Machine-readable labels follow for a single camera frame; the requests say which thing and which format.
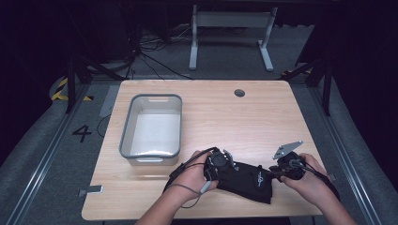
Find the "person's right hand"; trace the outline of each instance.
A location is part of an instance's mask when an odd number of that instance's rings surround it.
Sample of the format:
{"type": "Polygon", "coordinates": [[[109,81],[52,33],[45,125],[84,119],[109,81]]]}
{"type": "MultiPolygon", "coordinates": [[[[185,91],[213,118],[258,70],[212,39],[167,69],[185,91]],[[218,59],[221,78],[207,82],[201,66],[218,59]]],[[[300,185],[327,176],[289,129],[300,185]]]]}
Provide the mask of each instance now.
{"type": "MultiPolygon", "coordinates": [[[[319,162],[313,156],[309,154],[300,155],[307,164],[310,164],[318,172],[329,177],[325,169],[319,165],[319,162]]],[[[285,176],[282,176],[281,180],[315,206],[320,206],[321,203],[329,201],[330,198],[336,198],[329,187],[312,172],[306,172],[300,180],[292,180],[285,176]]]]}

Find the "gray carpet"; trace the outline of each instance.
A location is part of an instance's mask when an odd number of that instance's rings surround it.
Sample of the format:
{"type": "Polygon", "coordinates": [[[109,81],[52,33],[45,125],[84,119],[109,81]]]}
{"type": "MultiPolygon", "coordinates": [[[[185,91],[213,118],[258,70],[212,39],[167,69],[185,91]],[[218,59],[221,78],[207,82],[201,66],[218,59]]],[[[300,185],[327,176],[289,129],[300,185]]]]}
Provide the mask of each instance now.
{"type": "MultiPolygon", "coordinates": [[[[188,69],[191,43],[186,39],[170,44],[161,51],[146,54],[195,80],[275,80],[283,71],[294,68],[311,30],[312,27],[302,26],[275,27],[272,30],[268,51],[274,66],[273,72],[265,71],[256,46],[256,40],[261,39],[262,31],[256,29],[248,29],[239,35],[224,30],[201,31],[195,71],[188,69]]],[[[140,58],[134,61],[129,71],[129,76],[133,79],[160,79],[155,75],[155,71],[163,79],[185,79],[148,58],[140,58]]],[[[127,71],[120,71],[119,74],[125,76],[127,71]]],[[[291,82],[298,105],[327,170],[337,178],[334,184],[341,194],[342,203],[359,224],[367,224],[368,220],[359,204],[358,196],[337,157],[335,141],[325,125],[322,112],[318,110],[319,98],[312,95],[314,91],[319,93],[322,90],[322,83],[318,88],[309,89],[302,82],[305,78],[306,75],[301,75],[291,82]]],[[[100,224],[100,221],[82,219],[84,197],[77,197],[77,193],[90,183],[103,141],[101,136],[105,134],[108,124],[109,117],[106,117],[106,114],[112,107],[110,101],[112,102],[113,98],[107,98],[107,94],[110,88],[117,89],[118,84],[119,82],[103,75],[94,78],[84,93],[86,96],[94,97],[94,100],[82,101],[78,106],[62,135],[60,147],[49,170],[44,174],[38,191],[34,193],[32,201],[25,207],[26,210],[18,220],[21,224],[100,224]],[[88,126],[88,132],[91,134],[86,135],[81,142],[82,136],[73,135],[73,132],[83,126],[88,126]]],[[[57,85],[58,83],[55,83],[54,88],[49,90],[49,95],[57,85]]],[[[0,168],[0,224],[7,223],[30,177],[51,145],[53,136],[64,118],[66,105],[66,101],[54,101],[53,106],[26,133],[0,168]]],[[[336,127],[344,150],[355,165],[380,222],[398,224],[398,195],[356,130],[334,83],[330,113],[329,120],[336,127]]],[[[292,224],[312,223],[310,217],[291,217],[290,221],[292,224]]],[[[132,222],[107,221],[106,224],[132,222]]],[[[315,222],[326,224],[322,216],[315,217],[315,222]]]]}

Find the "metal bracket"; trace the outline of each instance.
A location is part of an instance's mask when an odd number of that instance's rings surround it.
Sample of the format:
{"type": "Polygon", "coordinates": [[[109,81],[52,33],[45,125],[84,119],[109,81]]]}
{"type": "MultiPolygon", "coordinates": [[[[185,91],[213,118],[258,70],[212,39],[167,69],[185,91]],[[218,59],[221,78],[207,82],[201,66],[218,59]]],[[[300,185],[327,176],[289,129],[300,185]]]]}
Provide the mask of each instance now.
{"type": "Polygon", "coordinates": [[[103,186],[90,186],[88,187],[87,190],[80,189],[77,193],[78,197],[83,197],[84,195],[87,194],[99,194],[102,193],[103,191],[103,186]]]}
{"type": "Polygon", "coordinates": [[[303,144],[303,141],[287,143],[284,145],[279,146],[278,151],[276,151],[275,155],[272,159],[278,159],[286,156],[287,154],[293,152],[296,148],[303,144]]]}

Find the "metal frame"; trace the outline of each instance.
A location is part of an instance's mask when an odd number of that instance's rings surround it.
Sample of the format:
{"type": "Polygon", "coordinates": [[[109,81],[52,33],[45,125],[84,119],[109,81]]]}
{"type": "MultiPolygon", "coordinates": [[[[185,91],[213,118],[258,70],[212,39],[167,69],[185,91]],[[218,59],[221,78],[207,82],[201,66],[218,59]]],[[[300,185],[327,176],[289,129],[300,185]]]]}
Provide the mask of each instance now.
{"type": "Polygon", "coordinates": [[[256,27],[266,28],[266,33],[262,40],[258,40],[258,47],[263,56],[267,71],[273,71],[267,44],[274,23],[277,8],[274,7],[271,12],[217,12],[217,11],[198,11],[197,6],[193,6],[192,12],[192,45],[190,70],[196,69],[198,54],[198,26],[222,26],[222,27],[256,27]]]}

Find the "forearm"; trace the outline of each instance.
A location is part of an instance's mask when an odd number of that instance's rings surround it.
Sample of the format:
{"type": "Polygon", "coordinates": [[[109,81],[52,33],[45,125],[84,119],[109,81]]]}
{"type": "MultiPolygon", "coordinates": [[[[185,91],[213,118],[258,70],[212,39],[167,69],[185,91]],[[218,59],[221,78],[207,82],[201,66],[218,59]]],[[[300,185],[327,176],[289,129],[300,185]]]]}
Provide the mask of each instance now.
{"type": "Polygon", "coordinates": [[[336,198],[330,198],[329,201],[323,201],[317,205],[317,207],[330,225],[357,224],[336,198]]]}
{"type": "Polygon", "coordinates": [[[176,211],[186,202],[184,198],[181,198],[183,195],[181,192],[184,191],[181,188],[174,187],[167,189],[137,221],[136,225],[171,224],[176,211]]]}

